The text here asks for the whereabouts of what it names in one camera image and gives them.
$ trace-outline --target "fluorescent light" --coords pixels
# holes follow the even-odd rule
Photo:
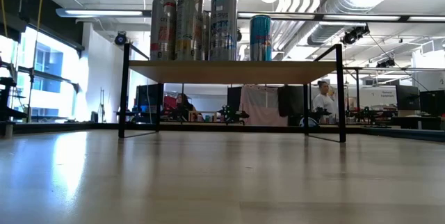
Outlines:
[[[411,16],[409,22],[445,22],[445,16]]]
[[[302,20],[308,20],[313,19],[315,15],[307,15],[302,13],[271,13],[271,12],[264,12],[264,13],[250,13],[250,12],[238,12],[238,16],[242,18],[251,18],[255,15],[267,15],[271,19],[302,19]]]
[[[322,26],[366,26],[366,22],[320,22]]]
[[[130,10],[66,10],[68,15],[90,16],[141,16],[142,11]]]
[[[325,15],[323,19],[346,21],[398,21],[400,16],[391,15]]]

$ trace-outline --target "spotlight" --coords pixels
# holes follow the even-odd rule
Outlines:
[[[352,45],[363,38],[363,35],[370,33],[368,24],[366,26],[356,26],[352,31],[346,31],[341,42],[345,45]]]
[[[127,32],[125,31],[118,32],[118,36],[116,36],[116,39],[114,39],[114,43],[118,46],[127,43]]]
[[[396,65],[396,62],[393,58],[388,58],[383,61],[379,61],[376,67],[393,67]]]

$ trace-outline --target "blue can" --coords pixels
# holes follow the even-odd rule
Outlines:
[[[250,60],[272,60],[270,17],[267,15],[255,15],[250,20]]]

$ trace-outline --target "table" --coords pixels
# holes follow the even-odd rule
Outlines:
[[[144,75],[158,83],[158,102],[163,99],[164,83],[201,83],[201,84],[302,84],[304,88],[304,119],[308,122],[309,96],[308,83],[326,74],[337,71],[338,98],[344,101],[342,46],[331,46],[325,53],[313,61],[130,61],[130,52],[134,50],[145,58],[132,44],[124,45],[124,62],[120,110],[125,115],[127,107],[127,89],[129,69]],[[335,61],[320,61],[331,51],[335,51]],[[156,108],[156,131],[160,130],[161,103]],[[344,104],[339,105],[340,141],[346,142],[346,120]],[[309,135],[309,126],[304,126],[305,135]],[[124,117],[119,118],[119,137],[124,138]]]

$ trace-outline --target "window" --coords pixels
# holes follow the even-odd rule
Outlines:
[[[60,81],[36,77],[34,78],[33,90],[60,93],[61,84]]]
[[[76,92],[72,84],[62,79],[73,80],[76,72],[73,67],[76,67],[78,61],[79,53],[75,49],[43,33],[37,34],[36,30],[27,27],[18,47],[17,64],[22,67],[34,66],[34,82],[31,87],[29,74],[19,73],[17,92],[22,98],[20,101],[14,100],[13,108],[18,108],[19,111],[26,109],[32,89],[33,122],[55,122],[72,118]]]
[[[17,58],[18,43],[0,35],[0,55],[4,63],[14,63]]]

